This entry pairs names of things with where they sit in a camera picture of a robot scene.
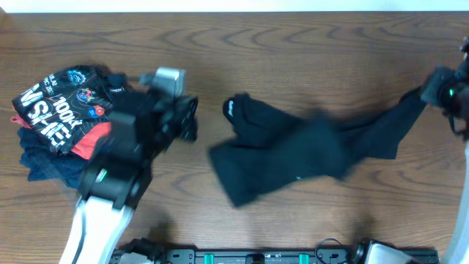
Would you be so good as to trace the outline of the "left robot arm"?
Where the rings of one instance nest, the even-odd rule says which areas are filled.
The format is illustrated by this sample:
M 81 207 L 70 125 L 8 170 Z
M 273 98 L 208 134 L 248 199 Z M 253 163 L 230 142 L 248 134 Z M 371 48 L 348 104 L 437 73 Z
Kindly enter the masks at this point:
M 111 132 L 81 174 L 61 263 L 108 263 L 152 181 L 152 162 L 175 139 L 196 140 L 198 99 L 132 92 L 109 116 Z

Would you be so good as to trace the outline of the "black t-shirt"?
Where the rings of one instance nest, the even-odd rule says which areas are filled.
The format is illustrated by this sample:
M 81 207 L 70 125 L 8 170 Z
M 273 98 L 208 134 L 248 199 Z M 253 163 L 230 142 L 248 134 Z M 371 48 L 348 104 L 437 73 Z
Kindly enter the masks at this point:
M 212 147 L 210 161 L 235 207 L 297 180 L 345 178 L 365 158 L 394 159 L 426 104 L 415 90 L 388 110 L 351 120 L 323 111 L 299 118 L 249 94 L 223 104 L 236 136 Z

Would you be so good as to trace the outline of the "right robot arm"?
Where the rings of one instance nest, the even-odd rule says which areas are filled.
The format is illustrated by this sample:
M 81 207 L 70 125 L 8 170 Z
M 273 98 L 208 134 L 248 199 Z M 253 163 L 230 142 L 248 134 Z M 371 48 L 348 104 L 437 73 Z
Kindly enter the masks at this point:
M 438 107 L 447 118 L 451 132 L 459 137 L 464 150 L 464 181 L 457 210 L 457 220 L 444 264 L 468 264 L 468 60 L 455 70 L 436 67 L 421 87 L 423 102 Z

